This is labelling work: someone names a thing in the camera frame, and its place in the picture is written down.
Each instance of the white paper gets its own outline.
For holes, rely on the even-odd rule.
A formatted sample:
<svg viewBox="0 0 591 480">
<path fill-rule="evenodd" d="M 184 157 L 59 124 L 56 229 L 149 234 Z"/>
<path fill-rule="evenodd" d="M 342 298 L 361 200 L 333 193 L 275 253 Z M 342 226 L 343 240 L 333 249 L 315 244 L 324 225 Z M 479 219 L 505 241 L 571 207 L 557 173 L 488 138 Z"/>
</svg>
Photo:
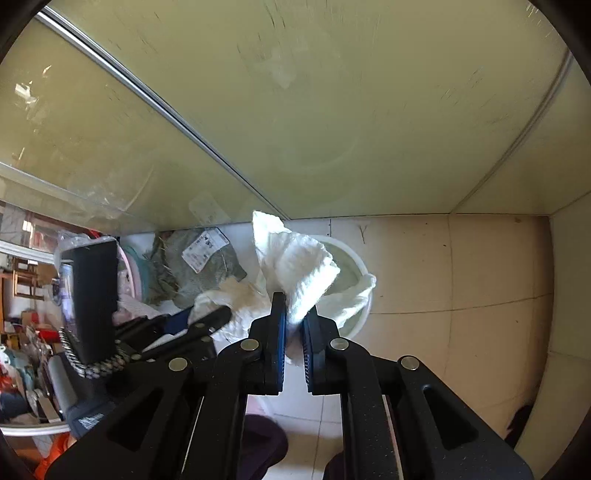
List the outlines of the white paper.
<svg viewBox="0 0 591 480">
<path fill-rule="evenodd" d="M 230 242 L 217 228 L 205 230 L 197 239 L 183 250 L 183 260 L 195 273 L 201 272 L 212 255 Z"/>
</svg>

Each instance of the wooden chair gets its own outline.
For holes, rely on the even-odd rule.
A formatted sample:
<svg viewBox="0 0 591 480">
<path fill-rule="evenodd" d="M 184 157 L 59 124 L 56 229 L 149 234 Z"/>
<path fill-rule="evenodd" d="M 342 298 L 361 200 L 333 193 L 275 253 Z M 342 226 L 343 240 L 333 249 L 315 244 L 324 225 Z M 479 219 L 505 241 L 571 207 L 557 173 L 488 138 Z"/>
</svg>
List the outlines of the wooden chair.
<svg viewBox="0 0 591 480">
<path fill-rule="evenodd" d="M 30 264 L 27 260 L 14 257 L 12 259 L 12 295 L 14 297 L 22 297 L 24 299 L 44 300 L 41 295 L 36 295 L 39 286 L 39 278 L 37 275 L 37 266 Z M 29 293 L 18 291 L 19 286 L 24 286 L 29 289 Z"/>
</svg>

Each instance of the metal screw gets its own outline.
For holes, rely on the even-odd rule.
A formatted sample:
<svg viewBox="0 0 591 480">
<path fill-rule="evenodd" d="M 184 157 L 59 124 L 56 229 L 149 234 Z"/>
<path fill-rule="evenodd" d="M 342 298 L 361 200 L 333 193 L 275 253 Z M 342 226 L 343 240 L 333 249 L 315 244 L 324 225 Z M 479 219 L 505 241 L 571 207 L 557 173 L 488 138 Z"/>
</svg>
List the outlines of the metal screw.
<svg viewBox="0 0 591 480">
<path fill-rule="evenodd" d="M 335 350 L 347 350 L 349 348 L 349 342 L 344 338 L 333 338 L 330 341 L 330 346 Z"/>
<path fill-rule="evenodd" d="M 187 360 L 182 356 L 173 358 L 170 362 L 168 362 L 168 368 L 173 372 L 182 372 L 185 368 L 187 368 L 187 365 Z"/>
<path fill-rule="evenodd" d="M 405 356 L 402 360 L 400 360 L 400 364 L 407 370 L 416 370 L 419 365 L 421 365 L 420 362 L 413 356 Z"/>
<path fill-rule="evenodd" d="M 247 338 L 240 342 L 240 348 L 242 350 L 246 350 L 247 352 L 252 352 L 258 348 L 258 341 L 254 338 Z"/>
</svg>

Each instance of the crumpled white fabric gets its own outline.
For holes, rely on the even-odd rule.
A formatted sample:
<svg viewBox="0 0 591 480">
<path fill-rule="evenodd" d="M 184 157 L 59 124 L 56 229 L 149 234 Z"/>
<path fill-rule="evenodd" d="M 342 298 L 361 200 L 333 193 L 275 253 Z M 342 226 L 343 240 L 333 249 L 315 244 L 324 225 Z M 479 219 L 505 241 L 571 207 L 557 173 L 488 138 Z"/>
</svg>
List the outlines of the crumpled white fabric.
<svg viewBox="0 0 591 480">
<path fill-rule="evenodd" d="M 286 296 L 288 344 L 299 343 L 299 325 L 314 305 L 320 315 L 335 320 L 337 327 L 367 305 L 376 282 L 373 275 L 364 275 L 356 286 L 323 297 L 340 269 L 321 242 L 290 231 L 279 218 L 262 212 L 253 212 L 252 227 L 261 267 L 255 284 L 228 278 L 219 290 L 199 295 L 189 316 L 193 323 L 219 306 L 232 309 L 230 323 L 213 334 L 217 345 L 221 340 L 246 338 L 252 321 L 270 313 L 270 299 L 276 291 Z M 298 356 L 291 353 L 298 351 L 301 356 L 301 348 L 289 348 L 288 356 Z"/>
</svg>

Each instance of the gray cloth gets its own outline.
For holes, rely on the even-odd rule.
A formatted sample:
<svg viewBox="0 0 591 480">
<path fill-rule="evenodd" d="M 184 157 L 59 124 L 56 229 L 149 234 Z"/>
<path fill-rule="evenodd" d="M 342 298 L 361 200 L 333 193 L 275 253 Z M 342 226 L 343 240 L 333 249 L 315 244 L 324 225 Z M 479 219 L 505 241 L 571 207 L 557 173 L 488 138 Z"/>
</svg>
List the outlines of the gray cloth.
<svg viewBox="0 0 591 480">
<path fill-rule="evenodd" d="M 183 251 L 205 230 L 207 229 L 176 230 L 169 236 L 163 235 L 160 241 L 154 239 L 150 260 L 157 272 L 157 279 L 155 283 L 150 282 L 151 303 L 172 299 L 178 308 L 186 309 L 193 305 L 197 295 L 218 288 L 226 278 L 234 277 L 240 281 L 246 277 L 231 244 L 215 252 L 199 273 L 195 273 L 185 262 Z"/>
</svg>

